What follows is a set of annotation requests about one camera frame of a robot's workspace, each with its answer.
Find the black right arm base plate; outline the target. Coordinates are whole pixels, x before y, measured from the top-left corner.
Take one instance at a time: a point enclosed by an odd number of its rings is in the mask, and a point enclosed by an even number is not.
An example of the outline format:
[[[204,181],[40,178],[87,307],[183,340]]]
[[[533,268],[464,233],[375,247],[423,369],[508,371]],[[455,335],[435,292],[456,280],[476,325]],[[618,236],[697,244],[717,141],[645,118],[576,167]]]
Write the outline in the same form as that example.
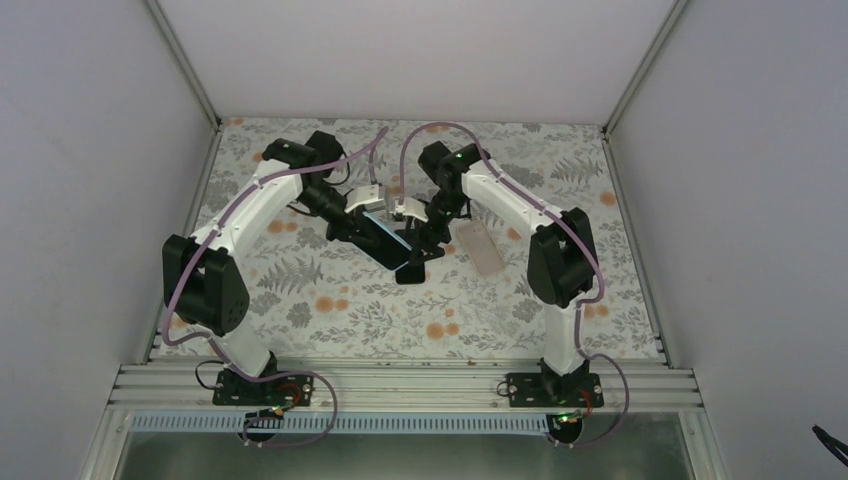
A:
[[[600,377],[595,373],[563,377],[509,373],[499,388],[513,408],[600,408],[605,405]]]

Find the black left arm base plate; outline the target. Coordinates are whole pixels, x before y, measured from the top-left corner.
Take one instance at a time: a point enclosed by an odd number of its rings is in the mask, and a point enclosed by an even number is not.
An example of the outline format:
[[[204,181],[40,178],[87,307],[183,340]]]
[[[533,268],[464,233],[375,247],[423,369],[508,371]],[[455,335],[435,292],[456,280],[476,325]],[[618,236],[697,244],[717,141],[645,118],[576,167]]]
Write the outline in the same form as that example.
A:
[[[309,406],[314,377],[287,375],[269,382],[251,382],[230,370],[219,373],[212,404],[216,406]]]

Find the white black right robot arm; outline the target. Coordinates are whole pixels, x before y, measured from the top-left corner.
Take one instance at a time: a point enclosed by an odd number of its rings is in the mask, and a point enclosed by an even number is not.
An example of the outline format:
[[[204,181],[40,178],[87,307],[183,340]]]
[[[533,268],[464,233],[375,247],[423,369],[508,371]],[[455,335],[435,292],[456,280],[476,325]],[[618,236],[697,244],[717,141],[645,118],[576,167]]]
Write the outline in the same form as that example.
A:
[[[579,208],[549,207],[474,144],[451,151],[434,142],[423,149],[418,164],[438,191],[424,204],[422,218],[408,221],[401,231],[412,251],[396,281],[424,281],[426,262],[443,256],[451,240],[449,224],[470,202],[492,211],[529,242],[526,280],[545,306],[541,391],[552,406],[567,406],[578,397],[590,365],[568,315],[572,301],[595,283],[598,261],[588,215]]]

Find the beige phone case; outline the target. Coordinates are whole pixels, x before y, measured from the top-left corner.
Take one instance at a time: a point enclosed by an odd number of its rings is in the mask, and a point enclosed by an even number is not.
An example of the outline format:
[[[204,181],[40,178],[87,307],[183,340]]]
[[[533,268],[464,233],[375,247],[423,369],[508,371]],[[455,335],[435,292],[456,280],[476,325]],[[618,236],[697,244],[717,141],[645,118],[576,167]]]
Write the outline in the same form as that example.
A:
[[[463,223],[456,228],[456,234],[471,264],[481,277],[496,275],[506,268],[502,253],[482,221]]]

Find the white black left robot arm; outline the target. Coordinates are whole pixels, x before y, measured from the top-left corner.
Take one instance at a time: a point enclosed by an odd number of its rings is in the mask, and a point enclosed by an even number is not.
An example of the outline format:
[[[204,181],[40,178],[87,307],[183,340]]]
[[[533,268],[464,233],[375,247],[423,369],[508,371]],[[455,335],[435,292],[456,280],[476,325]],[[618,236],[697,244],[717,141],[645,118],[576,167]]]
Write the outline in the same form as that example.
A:
[[[265,148],[249,181],[219,213],[188,236],[170,236],[162,247],[163,344],[206,341],[224,367],[240,378],[238,390],[249,402],[270,402],[284,374],[245,320],[250,303],[241,272],[245,253],[263,228],[293,202],[324,219],[339,239],[374,243],[372,229],[364,224],[363,207],[350,208],[347,197],[326,178],[378,143],[372,140],[346,154],[335,136],[322,131],[303,144],[279,138]]]

